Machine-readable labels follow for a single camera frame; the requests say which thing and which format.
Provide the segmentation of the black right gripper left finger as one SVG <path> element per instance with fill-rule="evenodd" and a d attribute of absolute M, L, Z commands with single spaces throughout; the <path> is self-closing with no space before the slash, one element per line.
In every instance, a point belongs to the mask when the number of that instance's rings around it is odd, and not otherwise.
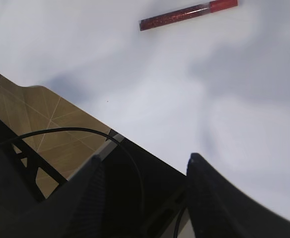
<path fill-rule="evenodd" d="M 50 198 L 0 228 L 0 238 L 99 238 L 104 207 L 104 167 L 92 156 Z"/>

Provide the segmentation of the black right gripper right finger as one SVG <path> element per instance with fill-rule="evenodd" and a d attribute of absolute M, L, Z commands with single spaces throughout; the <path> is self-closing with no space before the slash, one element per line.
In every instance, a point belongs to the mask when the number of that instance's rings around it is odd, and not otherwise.
<path fill-rule="evenodd" d="M 187 165 L 187 208 L 197 238 L 290 238 L 290 221 L 223 177 L 199 153 Z"/>

